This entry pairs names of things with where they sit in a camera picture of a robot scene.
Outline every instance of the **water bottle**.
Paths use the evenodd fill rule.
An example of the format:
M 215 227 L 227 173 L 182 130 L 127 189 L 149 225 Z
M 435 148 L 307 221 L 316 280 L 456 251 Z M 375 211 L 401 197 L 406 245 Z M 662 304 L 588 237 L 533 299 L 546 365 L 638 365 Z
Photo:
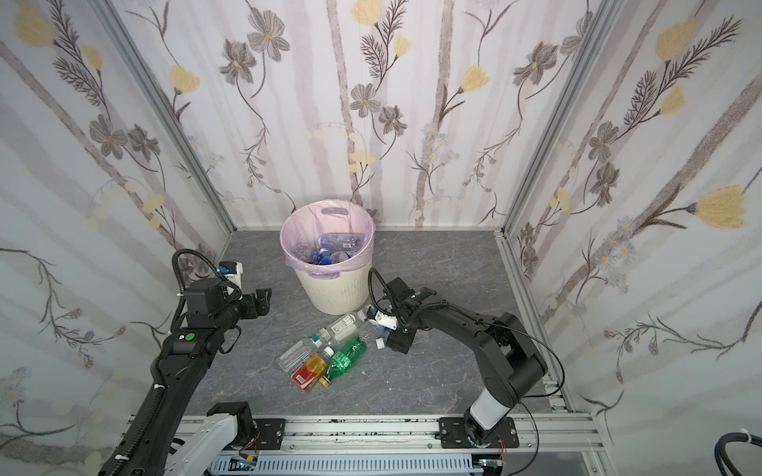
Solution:
M 294 247 L 292 252 L 293 252 L 293 255 L 296 257 L 296 259 L 304 261 L 305 263 L 309 263 L 309 264 L 318 263 L 318 251 L 312 245 L 309 245 L 307 243 L 299 243 L 297 246 Z
M 326 233 L 320 237 L 320 247 L 329 251 L 357 253 L 363 247 L 365 235 L 350 233 Z
M 293 374 L 307 360 L 307 357 L 316 353 L 327 343 L 327 340 L 323 341 L 318 335 L 312 336 L 312 338 L 305 337 L 277 358 L 278 366 L 284 372 Z

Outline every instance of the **mounting plate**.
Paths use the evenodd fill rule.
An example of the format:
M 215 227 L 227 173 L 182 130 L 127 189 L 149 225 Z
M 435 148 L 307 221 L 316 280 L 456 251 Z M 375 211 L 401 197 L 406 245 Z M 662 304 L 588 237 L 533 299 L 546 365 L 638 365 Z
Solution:
M 438 439 L 442 441 L 442 448 L 472 448 L 466 435 L 466 420 L 464 418 L 443 417 L 439 419 Z M 495 433 L 500 435 L 506 448 L 518 448 L 519 436 L 516 433 L 516 425 L 513 418 L 505 417 L 498 423 Z M 489 444 L 487 448 L 500 448 L 500 440 Z
M 284 418 L 255 418 L 254 422 L 260 431 L 257 438 L 257 451 L 262 449 L 280 449 L 283 442 Z

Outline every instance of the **gray flower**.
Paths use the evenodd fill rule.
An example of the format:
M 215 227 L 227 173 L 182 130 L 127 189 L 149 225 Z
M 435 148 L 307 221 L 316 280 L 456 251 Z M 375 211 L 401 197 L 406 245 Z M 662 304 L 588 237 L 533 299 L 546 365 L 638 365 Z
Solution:
M 604 206 L 611 203 L 611 193 L 609 189 L 616 186 L 616 179 L 619 178 L 619 169 L 615 169 L 611 162 L 598 169 L 595 173 L 598 181 L 590 188 L 591 193 L 598 194 L 598 206 Z
M 149 139 L 148 133 L 143 130 L 142 127 L 135 124 L 135 129 L 130 129 L 127 135 L 130 137 L 130 144 L 133 146 L 133 151 L 142 152 L 143 157 L 146 158 L 146 162 L 151 161 L 151 152 L 158 155 L 158 140 Z
M 514 75 L 516 75 L 514 84 L 520 86 L 529 79 L 532 84 L 538 85 L 539 80 L 543 78 L 543 71 L 555 66 L 555 52 L 558 48 L 558 45 L 546 45 L 540 41 L 527 56 L 529 64 L 523 68 L 514 69 Z
M 598 126 L 598 136 L 590 139 L 590 160 L 608 162 L 611 157 L 609 145 L 616 141 L 616 134 L 619 133 L 619 127 L 614 127 L 610 120 Z
M 247 83 L 251 84 L 254 82 L 249 68 L 253 68 L 257 64 L 257 60 L 251 55 L 246 43 L 225 40 L 223 58 L 229 61 L 227 66 L 219 67 L 219 72 L 225 75 L 225 81 L 234 85 L 240 75 Z
M 112 130 L 111 127 L 111 121 L 98 114 L 98 120 L 90 121 L 90 138 L 101 144 L 104 157 L 113 152 L 114 157 L 122 158 L 122 147 L 127 144 L 127 136 L 123 130 Z
M 375 223 L 376 225 L 381 225 L 381 212 L 379 212 L 377 208 L 374 208 L 374 209 L 366 208 L 365 211 L 368 212 L 368 215 L 370 215 L 370 218 L 373 219 L 373 223 Z
M 537 252 L 533 247 L 527 246 L 524 249 L 523 257 L 521 260 L 521 263 L 523 263 L 524 267 L 527 269 L 527 274 L 534 273 L 534 267 L 537 266 L 538 261 L 539 258 L 537 257 Z
M 280 50 L 288 51 L 291 49 L 291 45 L 280 37 L 286 27 L 272 11 L 265 10 L 263 15 L 258 9 L 252 8 L 248 22 L 258 30 L 246 35 L 252 50 L 259 53 L 267 50 L 267 55 L 273 61 L 280 61 Z
M 373 85 L 368 83 L 367 85 L 357 85 L 352 88 L 352 97 L 354 102 L 349 105 L 352 110 L 357 110 L 360 117 L 367 117 L 368 111 L 371 113 L 377 113 L 381 110 L 381 103 L 373 99 L 376 92 L 373 90 Z
M 532 225 L 527 222 L 527 226 L 523 227 L 520 231 L 520 237 L 522 243 L 529 243 L 530 238 L 532 238 L 532 233 L 534 230 L 532 230 Z
M 394 129 L 394 133 L 398 136 L 404 134 L 408 125 L 399 122 L 400 117 L 402 117 L 402 113 L 399 112 L 398 106 L 384 107 L 379 114 L 379 121 L 383 123 L 383 133 L 388 134 Z
M 564 38 L 563 43 L 561 43 L 561 49 L 559 52 L 561 52 L 562 55 L 568 56 L 572 53 L 577 52 L 579 46 L 582 44 L 582 39 L 584 38 L 585 32 L 588 31 L 588 27 L 590 26 L 590 21 L 592 19 L 593 12 L 586 11 L 584 13 L 584 17 L 577 20 L 577 34 Z

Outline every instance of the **green plastic bottle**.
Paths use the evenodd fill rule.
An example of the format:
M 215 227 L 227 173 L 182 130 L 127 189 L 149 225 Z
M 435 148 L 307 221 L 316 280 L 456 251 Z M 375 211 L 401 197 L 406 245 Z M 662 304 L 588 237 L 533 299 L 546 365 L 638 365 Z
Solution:
M 331 382 L 337 377 L 347 373 L 349 369 L 357 362 L 367 350 L 367 346 L 360 337 L 347 342 L 344 347 L 341 348 L 333 357 L 331 361 L 331 367 L 320 378 L 320 383 L 324 387 L 328 387 Z

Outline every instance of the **gray marble floor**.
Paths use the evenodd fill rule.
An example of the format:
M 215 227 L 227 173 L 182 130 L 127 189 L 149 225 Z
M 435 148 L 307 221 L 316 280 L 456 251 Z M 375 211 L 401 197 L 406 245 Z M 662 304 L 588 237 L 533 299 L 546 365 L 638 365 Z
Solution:
M 435 289 L 474 311 L 516 314 L 505 268 L 491 232 L 377 232 L 373 265 L 387 281 L 400 276 L 413 289 Z M 243 335 L 218 355 L 186 414 L 206 414 L 220 401 L 247 401 L 255 414 L 461 414 L 482 382 L 473 353 L 439 331 L 418 332 L 408 355 L 369 352 L 329 388 L 304 392 L 275 359 L 335 316 L 310 304 L 283 262 L 278 232 L 237 232 L 224 257 L 244 264 L 243 289 L 271 287 L 270 314 L 241 321 Z M 533 393 L 543 393 L 538 386 Z M 532 412 L 549 412 L 547 398 L 528 398 Z

